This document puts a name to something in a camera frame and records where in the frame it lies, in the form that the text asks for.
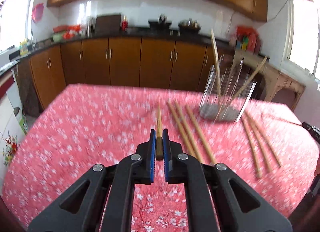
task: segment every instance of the countertop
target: countertop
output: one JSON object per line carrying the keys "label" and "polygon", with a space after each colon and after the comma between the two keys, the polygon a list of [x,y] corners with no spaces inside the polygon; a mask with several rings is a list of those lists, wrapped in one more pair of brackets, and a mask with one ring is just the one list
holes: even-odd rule
{"label": "countertop", "polygon": [[[51,47],[54,47],[56,45],[74,42],[74,41],[81,41],[81,40],[86,40],[86,39],[109,38],[109,37],[127,37],[127,36],[128,37],[146,37],[146,38],[150,37],[150,38],[156,38],[156,39],[190,42],[193,44],[200,44],[200,45],[211,45],[211,37],[209,35],[181,33],[181,35],[178,36],[178,32],[179,32],[178,30],[172,30],[172,34],[170,34],[170,31],[155,31],[155,30],[151,30],[150,28],[137,27],[137,28],[128,28],[126,32],[119,31],[119,32],[96,33],[96,34],[92,34],[91,37],[77,36],[77,37],[74,37],[70,40],[62,40],[60,42],[52,42],[50,45],[46,45],[42,48],[35,49],[35,50],[33,50],[23,56],[19,55],[19,51],[15,52],[17,54],[16,57],[14,57],[14,55],[13,55],[13,58],[10,59],[12,61],[0,68],[0,77],[2,77],[11,68],[16,66],[20,61],[27,59],[27,58],[30,58],[34,54],[45,51],[45,50],[47,50]],[[228,41],[216,38],[216,43],[217,43],[218,48],[223,48],[225,50],[234,51],[234,48],[229,46]]]}

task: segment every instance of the floral tablecloth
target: floral tablecloth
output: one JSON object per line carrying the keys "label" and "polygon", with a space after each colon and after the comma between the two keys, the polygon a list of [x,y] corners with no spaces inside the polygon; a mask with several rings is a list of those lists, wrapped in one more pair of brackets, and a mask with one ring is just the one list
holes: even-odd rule
{"label": "floral tablecloth", "polygon": [[[5,177],[3,200],[26,226],[96,163],[118,163],[148,141],[156,129],[156,110],[161,105],[162,124],[171,140],[182,144],[167,101],[178,101],[197,140],[205,163],[202,143],[187,116],[188,104],[198,114],[200,93],[174,90],[69,85],[41,114],[21,144]],[[282,161],[267,173],[256,145],[263,177],[256,178],[252,152],[241,121],[212,124],[197,117],[218,162],[228,165],[272,206],[289,216],[301,201],[314,177],[319,156],[316,142],[298,125],[275,120],[280,117],[300,123],[282,104],[250,101],[248,112],[264,128]],[[188,231],[183,185],[164,181],[163,162],[156,162],[151,186],[137,185],[132,213],[132,231]]]}

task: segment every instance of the white flower pattern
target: white flower pattern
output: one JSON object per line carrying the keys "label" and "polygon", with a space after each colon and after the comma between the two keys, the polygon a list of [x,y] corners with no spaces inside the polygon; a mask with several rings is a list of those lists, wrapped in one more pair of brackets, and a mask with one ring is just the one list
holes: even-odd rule
{"label": "white flower pattern", "polygon": [[[184,105],[188,104],[197,114],[200,99],[200,93],[174,90],[69,85],[41,114],[22,142],[4,180],[4,202],[28,226],[91,166],[118,163],[134,153],[139,143],[147,141],[150,129],[156,128],[159,103],[162,124],[168,128],[170,139],[181,143],[187,152],[166,103],[178,101],[185,114]],[[256,178],[241,123],[214,125],[199,117],[198,121],[217,160],[226,163],[288,217],[313,180],[318,146],[303,128],[270,117],[299,123],[287,106],[252,100],[247,109],[264,128],[283,164],[279,169],[267,151],[273,168],[272,173],[267,173],[257,149],[263,172],[260,180]],[[197,142],[204,163],[210,164],[201,141]],[[155,163],[152,185],[136,185],[131,224],[131,232],[188,231],[184,187],[164,181],[162,162]]]}

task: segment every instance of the dish drying rack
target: dish drying rack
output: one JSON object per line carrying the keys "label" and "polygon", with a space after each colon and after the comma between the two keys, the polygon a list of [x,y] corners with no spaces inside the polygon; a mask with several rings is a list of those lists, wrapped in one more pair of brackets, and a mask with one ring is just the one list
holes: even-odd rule
{"label": "dish drying rack", "polygon": [[242,72],[242,66],[243,59],[234,68],[227,68],[224,74],[221,75],[220,97],[217,95],[216,70],[214,65],[211,66],[207,85],[204,89],[199,106],[201,117],[214,122],[238,122],[256,85],[256,82],[250,82],[238,96],[244,99],[232,101],[234,94],[242,87],[250,76],[249,71],[246,73]]}

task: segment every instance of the chopstick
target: chopstick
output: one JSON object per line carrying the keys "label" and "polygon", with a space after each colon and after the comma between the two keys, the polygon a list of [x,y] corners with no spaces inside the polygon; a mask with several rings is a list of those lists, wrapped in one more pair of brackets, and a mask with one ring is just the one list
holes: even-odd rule
{"label": "chopstick", "polygon": [[260,132],[261,136],[264,138],[264,140],[266,141],[267,145],[269,146],[273,156],[275,157],[279,167],[281,167],[281,161],[279,160],[278,156],[276,155],[270,140],[268,139],[268,137],[265,135],[265,133],[263,132],[261,126],[246,112],[246,110],[244,111],[245,115],[247,116],[247,118],[249,119],[250,122],[252,122],[255,127],[258,129],[258,131]]}
{"label": "chopstick", "polygon": [[189,117],[190,117],[193,125],[194,125],[195,128],[196,128],[196,131],[198,132],[198,135],[199,135],[199,137],[200,137],[200,139],[201,139],[201,141],[202,141],[202,143],[203,143],[203,145],[204,145],[205,150],[207,151],[207,154],[208,154],[208,156],[209,156],[212,164],[213,164],[213,165],[216,165],[216,164],[217,164],[217,160],[216,160],[216,158],[214,157],[214,155],[213,155],[213,153],[212,153],[212,151],[211,151],[211,148],[210,148],[210,146],[209,146],[209,144],[208,144],[208,142],[207,142],[207,140],[206,140],[206,138],[205,138],[205,136],[204,136],[204,134],[203,134],[203,132],[202,132],[202,129],[201,129],[201,127],[199,126],[199,124],[198,124],[195,116],[193,115],[193,112],[191,111],[191,109],[189,108],[188,105],[186,105],[186,110],[187,110],[187,112],[188,112],[188,114],[189,114]]}
{"label": "chopstick", "polygon": [[193,151],[192,146],[191,146],[191,144],[190,144],[190,142],[189,142],[189,139],[188,139],[188,137],[187,137],[187,135],[186,135],[186,132],[184,131],[183,126],[182,126],[182,124],[180,123],[180,120],[179,120],[179,118],[178,118],[178,116],[177,116],[177,113],[176,113],[176,111],[174,110],[173,106],[170,104],[169,101],[168,101],[168,106],[169,106],[169,109],[170,109],[170,111],[171,111],[171,113],[172,113],[172,116],[173,116],[176,124],[178,125],[178,129],[179,129],[179,131],[180,131],[180,134],[181,134],[181,136],[182,136],[182,138],[183,138],[183,141],[184,141],[184,143],[185,143],[185,145],[186,145],[186,147],[187,147],[187,150],[188,150],[189,154],[190,154],[191,156],[193,156],[193,157],[196,157],[196,156],[195,156],[195,152]]}
{"label": "chopstick", "polygon": [[255,149],[254,149],[254,144],[253,144],[253,141],[251,139],[249,126],[248,126],[248,123],[246,122],[246,120],[244,119],[243,116],[241,116],[241,120],[242,120],[243,127],[244,127],[244,130],[245,130],[246,134],[247,134],[247,137],[248,137],[248,140],[249,140],[249,144],[250,144],[250,147],[251,147],[251,150],[252,150],[253,161],[254,161],[254,165],[256,167],[257,176],[258,176],[258,179],[260,179],[261,178],[260,164],[258,162],[258,158],[257,158],[256,152],[255,152]]}
{"label": "chopstick", "polygon": [[217,95],[218,95],[218,103],[220,104],[220,96],[221,96],[221,79],[220,79],[220,65],[218,59],[218,50],[216,39],[214,37],[213,29],[211,28],[211,44],[213,49],[213,58],[214,58],[214,69],[216,70],[216,80],[217,80]]}
{"label": "chopstick", "polygon": [[249,125],[251,126],[251,129],[252,129],[252,131],[253,131],[253,133],[254,133],[257,141],[258,141],[258,145],[259,145],[259,148],[260,148],[260,150],[261,150],[261,152],[262,152],[264,161],[265,161],[265,163],[266,163],[266,165],[267,165],[268,172],[272,172],[272,168],[271,168],[271,166],[270,166],[270,162],[268,161],[268,158],[267,158],[267,153],[266,153],[265,149],[263,148],[262,142],[261,142],[261,140],[260,140],[259,132],[258,132],[255,124],[254,124],[252,121],[249,120],[248,122],[249,122]]}
{"label": "chopstick", "polygon": [[156,160],[158,161],[163,160],[162,124],[161,124],[160,105],[158,105],[158,111],[157,111]]}
{"label": "chopstick", "polygon": [[182,123],[184,125],[185,130],[187,131],[188,136],[189,136],[189,139],[190,139],[190,142],[192,144],[193,150],[196,153],[197,159],[198,159],[199,162],[204,163],[204,160],[203,160],[203,158],[201,156],[201,153],[200,153],[199,148],[198,148],[198,146],[196,144],[196,141],[195,141],[195,139],[193,137],[193,134],[191,133],[190,127],[189,127],[189,125],[188,125],[188,123],[187,123],[187,121],[186,121],[186,119],[185,119],[185,117],[183,115],[181,107],[179,106],[179,104],[177,102],[175,102],[175,104],[176,104],[176,108],[177,108],[177,111],[179,113],[180,119],[181,119],[181,121],[182,121]]}

